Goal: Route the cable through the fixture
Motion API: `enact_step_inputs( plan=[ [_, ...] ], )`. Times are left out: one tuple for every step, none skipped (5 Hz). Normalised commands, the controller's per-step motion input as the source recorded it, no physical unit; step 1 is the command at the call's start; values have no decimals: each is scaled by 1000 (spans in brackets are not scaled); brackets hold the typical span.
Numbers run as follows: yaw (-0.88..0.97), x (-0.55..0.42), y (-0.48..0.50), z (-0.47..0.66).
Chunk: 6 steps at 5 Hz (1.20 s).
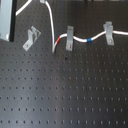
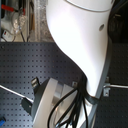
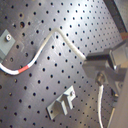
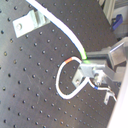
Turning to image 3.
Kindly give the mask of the gripper dark metal right finger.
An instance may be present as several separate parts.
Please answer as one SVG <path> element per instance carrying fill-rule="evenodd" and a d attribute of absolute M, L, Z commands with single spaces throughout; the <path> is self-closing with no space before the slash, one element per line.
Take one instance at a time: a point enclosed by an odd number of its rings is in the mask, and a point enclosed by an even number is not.
<path fill-rule="evenodd" d="M 86 57 L 87 60 L 107 60 L 112 63 L 111 50 L 106 49 L 103 52 L 89 53 Z"/>

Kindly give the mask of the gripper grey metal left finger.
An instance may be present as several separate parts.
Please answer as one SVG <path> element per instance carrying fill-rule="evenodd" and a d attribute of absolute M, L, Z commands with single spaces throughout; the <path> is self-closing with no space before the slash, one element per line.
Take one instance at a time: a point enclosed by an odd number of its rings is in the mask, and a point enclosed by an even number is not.
<path fill-rule="evenodd" d="M 107 61 L 85 61 L 82 65 L 85 74 L 101 86 L 109 84 L 115 87 L 117 82 L 123 82 L 126 74 L 125 68 L 112 69 Z"/>

